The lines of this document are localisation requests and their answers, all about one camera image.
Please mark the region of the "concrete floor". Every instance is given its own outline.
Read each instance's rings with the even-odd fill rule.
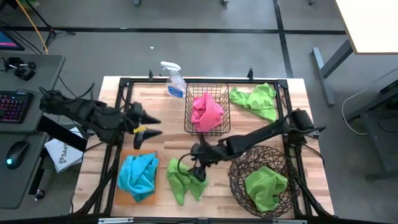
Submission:
[[[54,26],[277,28],[272,0],[231,0],[227,9],[217,0],[143,0],[140,7],[134,7],[130,0],[41,0],[40,3],[38,10]],[[331,0],[318,0],[314,6],[308,6],[306,0],[279,0],[279,5],[285,29],[343,30]],[[6,10],[0,16],[12,25],[29,25],[16,11]],[[34,32],[21,34],[40,46]],[[335,213],[342,218],[396,223],[398,181],[390,179],[372,184],[365,181],[364,176],[378,172],[380,166],[367,137],[355,135],[342,122],[341,103],[371,80],[395,68],[398,56],[350,55],[329,78],[336,98],[336,105],[329,108],[315,75],[310,51],[312,47],[319,47],[326,60],[346,36],[286,35],[286,39],[293,75],[305,80],[314,122],[327,127],[321,135],[320,149]],[[277,34],[80,32],[73,37],[55,39],[49,51],[66,56],[62,77],[72,91],[81,93],[95,82],[96,96],[104,76],[147,75],[150,69],[156,74],[162,72],[161,60],[178,63],[186,76],[242,77],[252,67],[256,77],[286,77]],[[380,88],[397,77],[398,74],[393,73],[376,83],[348,103],[346,110],[371,100]],[[56,88],[66,93],[60,83]],[[67,122],[64,118],[60,120],[60,123]],[[67,213],[77,175],[72,170],[46,174],[42,186],[47,189],[44,200],[34,202],[32,196],[27,196],[20,209],[0,210],[0,219]]]

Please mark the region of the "black wire basket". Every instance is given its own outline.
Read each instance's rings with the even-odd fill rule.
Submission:
[[[256,205],[246,193],[245,179],[260,167],[266,166],[278,174],[287,178],[287,188],[277,195],[278,206],[271,211],[259,212]],[[229,185],[236,201],[251,214],[261,218],[279,217],[288,212],[297,197],[300,195],[300,187],[295,181],[295,168],[290,159],[286,158],[277,149],[269,146],[254,146],[241,157],[235,159],[229,168]]]
[[[218,103],[223,111],[221,124],[208,132],[199,132],[191,122],[193,99],[202,97],[205,92],[210,93],[211,97]],[[191,135],[203,134],[204,136],[219,136],[231,130],[231,120],[229,116],[229,88],[227,83],[188,83],[187,96],[185,98],[185,118],[184,130]]]

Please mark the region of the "towel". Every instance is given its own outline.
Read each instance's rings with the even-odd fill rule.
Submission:
[[[188,172],[188,167],[180,163],[180,174],[177,169],[178,159],[173,158],[167,167],[166,178],[170,183],[174,197],[179,205],[184,205],[185,193],[189,190],[195,200],[199,201],[207,186],[207,179],[200,182],[193,174]]]
[[[191,122],[199,132],[207,132],[221,124],[223,109],[207,91],[193,99]]]
[[[155,192],[156,153],[127,156],[120,168],[118,186],[138,203]]]
[[[234,87],[229,93],[229,100],[261,118],[274,122],[276,120],[275,96],[275,90],[268,83],[264,83],[256,86],[250,94],[240,92]]]
[[[286,177],[265,166],[248,175],[244,183],[259,212],[274,210],[279,204],[279,198],[275,195],[287,187]]]

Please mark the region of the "lime green towel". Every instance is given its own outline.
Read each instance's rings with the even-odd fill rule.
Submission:
[[[236,105],[243,106],[261,118],[274,122],[276,120],[275,96],[275,90],[268,83],[264,83],[256,86],[250,94],[240,92],[234,87],[229,93],[229,100]]]
[[[184,196],[187,190],[191,192],[193,197],[199,201],[204,189],[207,185],[207,179],[200,182],[193,174],[188,172],[188,167],[180,163],[180,174],[177,169],[178,159],[173,158],[167,167],[166,178],[170,183],[172,192],[179,205],[184,205]]]
[[[273,210],[278,206],[279,198],[275,195],[286,190],[286,177],[268,167],[261,167],[244,180],[246,192],[256,204],[259,212]]]

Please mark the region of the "yellow clamp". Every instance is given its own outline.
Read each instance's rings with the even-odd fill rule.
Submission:
[[[140,131],[145,131],[147,128],[145,126],[139,126],[138,128],[134,129],[133,132],[134,134],[140,132]]]

